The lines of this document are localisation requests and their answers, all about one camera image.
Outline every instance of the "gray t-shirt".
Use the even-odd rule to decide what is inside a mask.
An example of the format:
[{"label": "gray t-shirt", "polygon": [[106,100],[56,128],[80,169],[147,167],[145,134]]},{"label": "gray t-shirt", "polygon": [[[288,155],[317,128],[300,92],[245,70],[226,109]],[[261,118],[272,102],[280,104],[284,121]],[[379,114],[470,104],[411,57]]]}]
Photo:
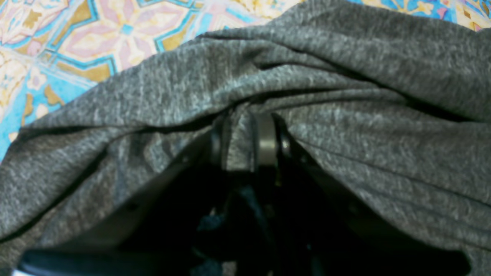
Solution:
[{"label": "gray t-shirt", "polygon": [[412,237],[491,271],[491,31],[343,0],[204,34],[23,127],[0,166],[0,268],[96,224],[235,106],[276,112],[318,163]]}]

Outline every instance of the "black metal frame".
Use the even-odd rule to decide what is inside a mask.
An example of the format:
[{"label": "black metal frame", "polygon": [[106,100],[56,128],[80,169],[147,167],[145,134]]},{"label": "black metal frame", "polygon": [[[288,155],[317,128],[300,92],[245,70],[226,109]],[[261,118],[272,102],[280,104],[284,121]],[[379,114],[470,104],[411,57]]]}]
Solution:
[{"label": "black metal frame", "polygon": [[[220,116],[94,228],[55,248],[28,250],[18,270],[36,276],[188,275],[210,257],[239,260],[247,267],[242,275],[470,271],[461,252],[416,241],[373,212],[318,166],[277,115],[254,116],[254,172],[225,172],[227,124]],[[249,186],[246,198],[234,196]],[[216,206],[226,214],[223,226],[197,233],[200,219]],[[213,239],[225,242],[210,246]]]}]

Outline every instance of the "patterned bedsheet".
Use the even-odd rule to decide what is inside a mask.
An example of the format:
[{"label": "patterned bedsheet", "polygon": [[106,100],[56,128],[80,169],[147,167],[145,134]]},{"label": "patterned bedsheet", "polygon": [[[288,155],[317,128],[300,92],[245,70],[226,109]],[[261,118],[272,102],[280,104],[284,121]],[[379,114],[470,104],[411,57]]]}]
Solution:
[{"label": "patterned bedsheet", "polygon": [[[210,30],[263,24],[300,0],[0,0],[0,162],[19,128],[119,71]],[[351,0],[472,30],[491,0]]]}]

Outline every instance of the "pink floral motif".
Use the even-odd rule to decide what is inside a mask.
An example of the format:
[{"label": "pink floral motif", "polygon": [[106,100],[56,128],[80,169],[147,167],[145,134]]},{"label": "pink floral motif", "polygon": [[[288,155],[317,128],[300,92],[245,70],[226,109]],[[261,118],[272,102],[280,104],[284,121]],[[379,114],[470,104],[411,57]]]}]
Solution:
[{"label": "pink floral motif", "polygon": [[135,0],[96,0],[100,19],[73,30],[59,53],[81,62],[113,55],[118,70],[156,54],[154,38],[177,28],[187,9],[162,1],[139,7]]},{"label": "pink floral motif", "polygon": [[0,40],[13,44],[33,36],[68,7],[68,0],[36,0],[32,4],[7,0],[0,14]]},{"label": "pink floral motif", "polygon": [[35,56],[37,53],[39,53],[41,47],[41,42],[33,39],[31,42],[29,42],[29,46],[27,47],[27,54],[30,56]]},{"label": "pink floral motif", "polygon": [[443,17],[445,17],[445,14],[447,13],[447,11],[448,11],[448,9],[446,7],[441,7],[436,12],[440,16],[440,19],[443,19]]}]

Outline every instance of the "heathered gray cloth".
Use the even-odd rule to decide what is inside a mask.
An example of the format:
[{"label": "heathered gray cloth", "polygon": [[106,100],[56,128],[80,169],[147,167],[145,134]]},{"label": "heathered gray cloth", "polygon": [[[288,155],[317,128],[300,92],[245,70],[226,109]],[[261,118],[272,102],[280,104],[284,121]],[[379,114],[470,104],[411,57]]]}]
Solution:
[{"label": "heathered gray cloth", "polygon": [[250,113],[277,112],[377,213],[489,275],[490,41],[490,30],[308,0],[153,56],[21,129],[0,166],[0,238],[19,234],[0,244],[0,268],[96,224],[235,106],[227,169],[248,169]]}]

